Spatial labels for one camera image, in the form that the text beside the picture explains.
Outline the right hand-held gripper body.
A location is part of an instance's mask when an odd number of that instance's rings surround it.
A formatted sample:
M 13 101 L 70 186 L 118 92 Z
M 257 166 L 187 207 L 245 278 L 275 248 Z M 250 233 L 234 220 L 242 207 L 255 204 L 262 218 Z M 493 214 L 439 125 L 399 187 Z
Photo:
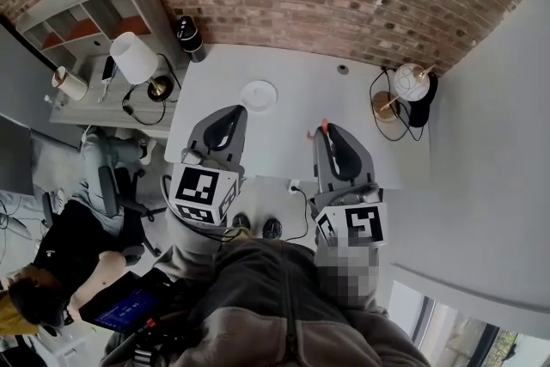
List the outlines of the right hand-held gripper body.
M 388 213 L 376 183 L 319 193 L 309 201 L 315 243 L 339 248 L 377 248 L 387 241 Z

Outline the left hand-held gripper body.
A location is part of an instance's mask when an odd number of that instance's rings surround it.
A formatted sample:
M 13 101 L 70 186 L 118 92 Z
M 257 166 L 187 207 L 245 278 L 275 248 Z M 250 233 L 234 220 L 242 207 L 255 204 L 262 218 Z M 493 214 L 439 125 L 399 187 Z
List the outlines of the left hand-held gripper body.
M 241 157 L 222 151 L 186 148 L 173 167 L 170 208 L 185 221 L 220 226 L 241 192 Z

